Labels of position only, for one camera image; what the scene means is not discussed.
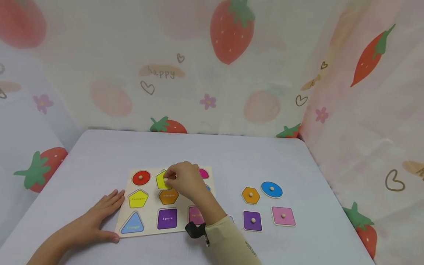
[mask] pink flower print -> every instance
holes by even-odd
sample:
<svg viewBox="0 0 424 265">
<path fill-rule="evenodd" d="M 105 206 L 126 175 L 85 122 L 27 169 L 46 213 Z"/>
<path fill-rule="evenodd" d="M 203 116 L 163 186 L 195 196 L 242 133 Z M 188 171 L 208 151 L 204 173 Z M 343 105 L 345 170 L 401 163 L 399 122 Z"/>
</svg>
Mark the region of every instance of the pink flower print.
<svg viewBox="0 0 424 265">
<path fill-rule="evenodd" d="M 49 99 L 49 96 L 42 94 L 39 97 L 33 96 L 35 103 L 37 104 L 37 109 L 39 112 L 47 114 L 47 108 L 53 106 L 53 101 Z"/>
<path fill-rule="evenodd" d="M 321 121 L 322 124 L 324 124 L 325 120 L 328 118 L 328 112 L 326 107 L 322 107 L 321 110 L 316 109 L 315 113 L 317 114 L 317 118 L 315 121 Z"/>
<path fill-rule="evenodd" d="M 210 97 L 209 94 L 205 94 L 205 98 L 200 101 L 200 104 L 205 105 L 205 110 L 209 109 L 209 107 L 215 108 L 216 107 L 216 98 Z"/>
</svg>

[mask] blue oval puzzle piece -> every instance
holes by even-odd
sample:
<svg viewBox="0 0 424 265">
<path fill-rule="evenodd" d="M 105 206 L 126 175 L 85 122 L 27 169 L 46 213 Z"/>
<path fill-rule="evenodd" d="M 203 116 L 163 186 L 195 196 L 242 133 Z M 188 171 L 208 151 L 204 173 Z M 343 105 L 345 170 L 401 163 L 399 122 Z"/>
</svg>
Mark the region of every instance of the blue oval puzzle piece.
<svg viewBox="0 0 424 265">
<path fill-rule="evenodd" d="M 283 190 L 281 187 L 271 181 L 265 181 L 262 183 L 261 189 L 266 195 L 272 198 L 280 198 L 283 196 Z"/>
</svg>

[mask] pink shape piece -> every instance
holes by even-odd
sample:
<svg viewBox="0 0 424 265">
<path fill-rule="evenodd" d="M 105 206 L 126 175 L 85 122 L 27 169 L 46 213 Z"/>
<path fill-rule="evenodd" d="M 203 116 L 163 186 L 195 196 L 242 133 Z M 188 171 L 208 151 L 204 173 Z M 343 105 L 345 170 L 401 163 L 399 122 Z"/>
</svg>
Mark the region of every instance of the pink shape piece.
<svg viewBox="0 0 424 265">
<path fill-rule="evenodd" d="M 196 206 L 190 206 L 188 208 L 188 222 L 193 222 L 197 226 L 205 222 L 202 214 Z"/>
<path fill-rule="evenodd" d="M 296 226 L 293 211 L 291 208 L 271 207 L 274 224 L 278 226 Z"/>
<path fill-rule="evenodd" d="M 206 170 L 204 170 L 203 168 L 199 168 L 199 172 L 200 175 L 202 176 L 202 179 L 208 179 L 209 178 L 209 174 Z"/>
</svg>

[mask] child's hand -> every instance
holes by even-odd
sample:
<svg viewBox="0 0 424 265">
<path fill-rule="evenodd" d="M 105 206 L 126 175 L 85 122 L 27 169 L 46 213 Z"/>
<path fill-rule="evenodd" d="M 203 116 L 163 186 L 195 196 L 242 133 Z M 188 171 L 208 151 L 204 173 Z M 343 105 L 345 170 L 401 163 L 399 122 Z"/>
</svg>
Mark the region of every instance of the child's hand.
<svg viewBox="0 0 424 265">
<path fill-rule="evenodd" d="M 100 230 L 102 221 L 114 213 L 124 202 L 124 190 L 118 193 L 114 190 L 104 195 L 83 216 L 75 219 L 56 232 L 62 240 L 69 243 L 69 247 L 82 246 L 93 242 L 109 241 L 118 243 L 119 235 Z"/>
<path fill-rule="evenodd" d="M 198 198 L 209 192 L 200 176 L 199 166 L 188 161 L 170 166 L 163 177 L 168 179 L 165 181 L 167 186 L 171 186 L 195 204 Z"/>
</svg>

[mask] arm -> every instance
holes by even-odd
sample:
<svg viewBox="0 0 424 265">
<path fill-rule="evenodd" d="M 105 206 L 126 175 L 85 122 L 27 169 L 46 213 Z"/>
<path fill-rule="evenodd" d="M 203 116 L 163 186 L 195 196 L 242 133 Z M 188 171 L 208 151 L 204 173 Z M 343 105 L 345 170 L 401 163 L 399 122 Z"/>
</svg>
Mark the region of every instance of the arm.
<svg viewBox="0 0 424 265">
<path fill-rule="evenodd" d="M 261 264 L 247 240 L 207 190 L 198 165 L 187 161 L 172 165 L 164 178 L 166 185 L 190 199 L 199 209 L 206 223 L 209 247 L 219 264 Z"/>
<path fill-rule="evenodd" d="M 110 231 L 100 230 L 102 221 L 114 213 L 124 202 L 124 190 L 114 190 L 103 196 L 83 216 L 62 227 L 51 235 L 28 262 L 28 265 L 56 265 L 63 255 L 73 247 L 93 242 L 109 241 L 118 243 L 119 236 Z"/>
</svg>

